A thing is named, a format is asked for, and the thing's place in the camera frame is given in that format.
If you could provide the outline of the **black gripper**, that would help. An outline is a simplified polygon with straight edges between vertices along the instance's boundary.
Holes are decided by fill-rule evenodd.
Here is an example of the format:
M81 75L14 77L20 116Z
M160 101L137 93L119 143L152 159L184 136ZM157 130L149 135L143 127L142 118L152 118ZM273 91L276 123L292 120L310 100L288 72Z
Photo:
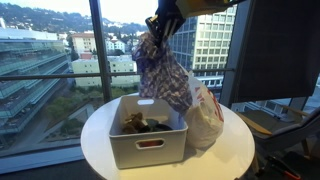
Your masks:
M174 35L186 21L176 2L177 0L158 0L155 15L145 20L157 47Z

